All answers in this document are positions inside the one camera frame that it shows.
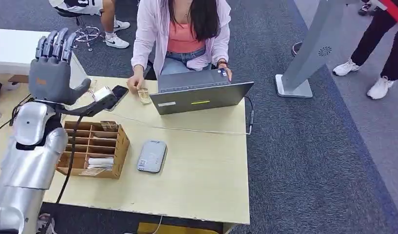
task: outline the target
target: sock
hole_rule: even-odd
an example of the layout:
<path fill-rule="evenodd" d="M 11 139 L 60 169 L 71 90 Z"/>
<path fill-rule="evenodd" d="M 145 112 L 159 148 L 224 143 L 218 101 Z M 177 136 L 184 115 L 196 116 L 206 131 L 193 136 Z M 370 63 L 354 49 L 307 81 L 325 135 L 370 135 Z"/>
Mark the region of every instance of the sock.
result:
<path fill-rule="evenodd" d="M 114 15 L 114 27 L 117 28 L 119 24 L 117 23 L 116 15 Z"/>
<path fill-rule="evenodd" d="M 114 32 L 107 32 L 106 31 L 106 39 L 109 40 L 112 37 L 114 37 Z"/>

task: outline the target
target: woman's hand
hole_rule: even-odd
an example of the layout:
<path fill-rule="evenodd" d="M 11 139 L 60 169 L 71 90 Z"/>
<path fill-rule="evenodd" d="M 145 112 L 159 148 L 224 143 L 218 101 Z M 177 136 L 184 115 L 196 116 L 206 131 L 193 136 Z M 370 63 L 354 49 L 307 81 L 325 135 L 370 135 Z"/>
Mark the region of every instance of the woman's hand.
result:
<path fill-rule="evenodd" d="M 127 80 L 127 87 L 129 87 L 129 90 L 132 93 L 135 93 L 142 87 L 143 82 L 143 67 L 140 65 L 136 65 L 134 67 L 134 75 Z"/>
<path fill-rule="evenodd" d="M 226 70 L 226 73 L 228 74 L 228 79 L 229 81 L 232 81 L 232 71 L 231 69 L 228 68 L 228 66 L 224 63 L 219 64 L 218 69 L 223 68 Z"/>

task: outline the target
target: gray laptop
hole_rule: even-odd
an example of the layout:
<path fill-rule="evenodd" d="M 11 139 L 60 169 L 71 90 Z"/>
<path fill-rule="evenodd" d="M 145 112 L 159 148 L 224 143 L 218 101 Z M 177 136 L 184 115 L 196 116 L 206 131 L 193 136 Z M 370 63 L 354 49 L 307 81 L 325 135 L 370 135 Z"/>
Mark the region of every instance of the gray laptop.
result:
<path fill-rule="evenodd" d="M 234 106 L 253 84 L 231 84 L 224 70 L 163 75 L 158 78 L 159 93 L 150 98 L 160 115 Z"/>

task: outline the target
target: wooden table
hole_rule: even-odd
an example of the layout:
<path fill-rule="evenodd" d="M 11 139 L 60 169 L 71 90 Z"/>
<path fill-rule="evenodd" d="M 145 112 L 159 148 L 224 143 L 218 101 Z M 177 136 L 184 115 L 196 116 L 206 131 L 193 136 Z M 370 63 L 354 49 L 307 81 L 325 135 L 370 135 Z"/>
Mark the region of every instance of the wooden table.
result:
<path fill-rule="evenodd" d="M 125 86 L 126 79 L 95 78 L 96 87 Z M 146 81 L 151 93 L 155 81 Z M 4 93 L 0 99 L 1 122 L 26 95 L 26 87 Z M 75 106 L 91 102 L 89 94 Z M 119 180 L 71 177 L 62 204 L 95 207 L 143 214 L 164 215 L 224 223 L 228 233 L 235 224 L 249 224 L 248 168 L 245 135 L 220 135 L 152 126 L 196 130 L 245 132 L 244 101 L 238 106 L 160 116 L 154 105 L 143 105 L 128 94 L 112 113 L 103 111 L 83 121 L 113 120 L 120 123 L 130 139 L 130 148 Z M 126 119 L 132 118 L 146 124 Z M 6 148 L 10 128 L 0 131 L 0 158 Z M 159 174 L 136 169 L 142 144 L 162 140 L 168 146 Z M 44 201 L 55 202 L 65 176 L 56 172 Z"/>

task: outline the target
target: jeans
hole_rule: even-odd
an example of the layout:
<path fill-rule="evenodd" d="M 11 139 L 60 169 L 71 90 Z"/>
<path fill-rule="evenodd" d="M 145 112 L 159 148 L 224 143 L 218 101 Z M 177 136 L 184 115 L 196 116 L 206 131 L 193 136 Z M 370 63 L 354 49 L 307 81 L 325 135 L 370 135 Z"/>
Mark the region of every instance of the jeans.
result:
<path fill-rule="evenodd" d="M 198 49 L 197 51 L 191 53 L 173 53 L 167 52 L 166 58 L 164 59 L 163 69 L 161 75 L 169 75 L 176 73 L 194 72 L 195 70 L 186 67 L 188 61 L 195 59 L 199 56 L 204 55 L 206 49 Z M 204 67 L 204 70 L 210 70 L 211 64 Z"/>

